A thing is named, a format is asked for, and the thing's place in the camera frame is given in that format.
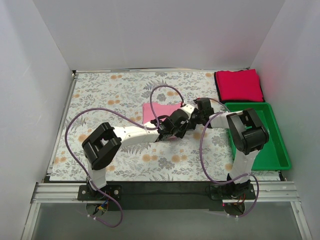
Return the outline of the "pink t shirt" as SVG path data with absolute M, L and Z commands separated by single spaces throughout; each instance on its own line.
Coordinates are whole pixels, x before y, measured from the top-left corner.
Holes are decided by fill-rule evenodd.
M 181 104 L 173 104 L 173 105 L 166 105 L 166 104 L 159 104 L 153 103 L 153 109 L 157 117 L 159 116 L 170 116 L 175 110 L 181 107 Z M 145 124 L 154 120 L 156 117 L 154 116 L 150 103 L 144 103 L 142 105 L 142 123 Z

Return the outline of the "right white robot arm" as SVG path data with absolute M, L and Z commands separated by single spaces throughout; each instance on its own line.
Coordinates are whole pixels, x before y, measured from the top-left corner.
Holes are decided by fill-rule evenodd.
M 197 105 L 192 114 L 191 122 L 196 125 L 202 124 L 202 131 L 199 143 L 199 158 L 205 176 L 213 183 L 210 188 L 212 194 L 219 197 L 230 197 L 237 199 L 254 189 L 251 184 L 252 167 L 259 152 L 269 142 L 269 133 L 262 123 L 257 112 L 253 108 L 242 111 L 214 112 L 211 106 L 211 98 L 199 97 L 194 100 Z M 226 181 L 217 181 L 207 173 L 203 159 L 203 141 L 207 128 L 228 129 L 231 139 L 236 148 L 235 157 L 231 171 Z

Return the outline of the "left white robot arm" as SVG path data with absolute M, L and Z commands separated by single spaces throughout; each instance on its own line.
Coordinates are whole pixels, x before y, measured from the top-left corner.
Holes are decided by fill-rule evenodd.
M 90 183 L 87 190 L 95 200 L 106 196 L 106 167 L 113 161 L 117 152 L 128 146 L 142 143 L 166 141 L 172 137 L 183 138 L 195 108 L 189 104 L 175 110 L 164 120 L 161 118 L 146 122 L 142 127 L 112 127 L 104 122 L 82 143 L 89 168 Z

